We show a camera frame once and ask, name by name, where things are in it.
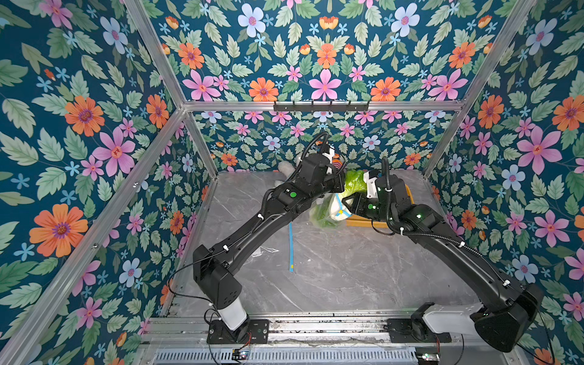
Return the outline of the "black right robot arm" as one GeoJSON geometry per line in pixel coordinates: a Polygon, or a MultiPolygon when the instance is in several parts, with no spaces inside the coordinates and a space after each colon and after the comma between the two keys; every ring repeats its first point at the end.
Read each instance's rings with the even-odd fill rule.
{"type": "Polygon", "coordinates": [[[431,252],[478,297],[474,304],[458,306],[426,302],[411,316],[416,338],[442,333],[476,335],[491,348],[509,353],[535,321],[542,290],[495,269],[438,211],[413,203],[405,182],[396,175],[384,173],[366,192],[354,193],[342,203],[351,214],[383,222],[396,236],[407,237],[431,252]]]}

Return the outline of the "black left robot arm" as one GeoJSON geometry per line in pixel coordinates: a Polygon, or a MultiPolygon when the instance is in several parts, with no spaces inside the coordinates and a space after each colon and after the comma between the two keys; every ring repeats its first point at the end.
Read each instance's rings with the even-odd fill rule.
{"type": "Polygon", "coordinates": [[[331,148],[301,156],[292,175],[264,194],[259,210],[243,226],[211,248],[201,245],[195,249],[193,280],[230,332],[244,332],[249,322],[240,300],[243,286],[235,275],[266,240],[309,210],[313,202],[344,191],[344,167],[335,158],[331,148]]]}

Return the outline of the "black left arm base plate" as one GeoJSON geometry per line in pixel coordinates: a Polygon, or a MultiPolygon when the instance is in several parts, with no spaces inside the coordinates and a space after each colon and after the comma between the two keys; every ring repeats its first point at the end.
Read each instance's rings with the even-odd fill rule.
{"type": "Polygon", "coordinates": [[[267,319],[247,319],[240,328],[230,330],[215,319],[209,325],[208,345],[264,345],[268,343],[270,322],[267,319]]]}

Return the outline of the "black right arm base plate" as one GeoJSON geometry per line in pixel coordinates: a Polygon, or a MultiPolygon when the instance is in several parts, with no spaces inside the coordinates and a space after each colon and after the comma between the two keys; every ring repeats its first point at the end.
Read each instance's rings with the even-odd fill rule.
{"type": "Polygon", "coordinates": [[[389,334],[393,343],[451,343],[450,333],[436,333],[424,322],[423,315],[434,305],[426,302],[420,306],[409,318],[387,319],[384,330],[389,334]]]}

